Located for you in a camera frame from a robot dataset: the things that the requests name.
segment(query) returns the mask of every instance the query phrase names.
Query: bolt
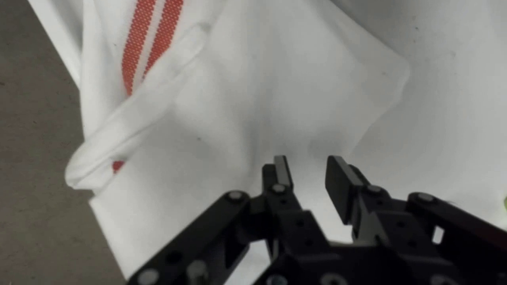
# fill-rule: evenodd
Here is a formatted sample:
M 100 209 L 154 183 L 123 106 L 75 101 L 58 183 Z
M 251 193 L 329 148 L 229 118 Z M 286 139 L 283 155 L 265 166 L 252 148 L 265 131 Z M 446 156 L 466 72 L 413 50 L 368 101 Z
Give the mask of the bolt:
M 435 199 L 432 194 L 427 193 L 419 193 L 417 197 L 428 202 Z
M 275 193 L 284 193 L 284 191 L 286 191 L 286 185 L 283 185 L 283 183 L 275 183 L 275 185 L 273 185 L 273 191 L 275 191 Z
M 232 201 L 240 201 L 240 199 L 243 197 L 243 191 L 230 191 L 230 193 L 229 193 L 229 197 L 230 197 Z
M 336 272 L 322 275 L 321 285 L 349 285 L 348 278 Z
M 289 283 L 287 278 L 284 275 L 278 275 L 278 273 L 270 275 L 267 278 L 267 285 L 287 285 L 287 283 Z
M 432 275 L 432 285 L 460 285 L 455 278 L 449 275 Z
M 140 285 L 156 285 L 159 281 L 159 270 L 146 269 L 140 273 Z

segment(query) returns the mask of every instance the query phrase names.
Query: gray floor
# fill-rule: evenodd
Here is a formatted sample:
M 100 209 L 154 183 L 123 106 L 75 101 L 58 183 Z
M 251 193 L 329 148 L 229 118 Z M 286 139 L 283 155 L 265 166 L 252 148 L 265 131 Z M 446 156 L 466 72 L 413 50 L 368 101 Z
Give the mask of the gray floor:
M 78 90 L 34 12 L 0 1 L 0 285 L 124 283 L 66 164 L 81 142 Z

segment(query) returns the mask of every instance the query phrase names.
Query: screw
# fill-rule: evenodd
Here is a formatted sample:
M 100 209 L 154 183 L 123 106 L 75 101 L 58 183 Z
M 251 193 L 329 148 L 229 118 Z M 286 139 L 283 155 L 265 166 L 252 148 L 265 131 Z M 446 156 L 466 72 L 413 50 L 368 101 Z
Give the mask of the screw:
M 230 197 L 232 201 L 240 201 L 240 199 L 243 197 L 243 191 L 230 191 L 230 193 L 229 193 L 229 197 Z
M 283 183 L 275 183 L 275 185 L 273 185 L 273 191 L 276 191 L 276 193 L 284 193 L 284 191 L 286 191 L 286 185 L 283 185 Z
M 140 285 L 156 285 L 159 281 L 159 270 L 146 269 L 140 273 Z
M 287 285 L 287 283 L 289 283 L 287 278 L 284 275 L 278 275 L 278 273 L 270 275 L 267 278 L 267 285 Z
M 432 275 L 432 285 L 460 285 L 457 280 L 454 280 L 449 275 Z
M 432 194 L 427 193 L 419 193 L 417 197 L 428 202 L 435 199 Z
M 321 285 L 349 285 L 349 281 L 341 273 L 329 272 L 322 275 Z

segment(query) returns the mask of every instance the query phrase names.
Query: red stripe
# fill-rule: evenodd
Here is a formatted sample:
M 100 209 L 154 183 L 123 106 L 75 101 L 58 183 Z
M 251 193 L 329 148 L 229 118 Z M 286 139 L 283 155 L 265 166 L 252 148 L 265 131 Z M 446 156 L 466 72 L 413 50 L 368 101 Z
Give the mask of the red stripe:
M 146 33 L 153 20 L 156 7 L 156 0 L 138 0 L 135 7 L 135 15 L 130 25 L 124 58 L 123 58 L 123 72 L 127 95 L 132 95 L 134 77 L 137 74 L 137 66 L 143 52 Z
M 184 0 L 167 0 L 162 11 L 162 19 L 157 28 L 156 41 L 150 53 L 145 74 L 154 66 L 159 57 L 172 45 L 175 30 L 181 15 Z

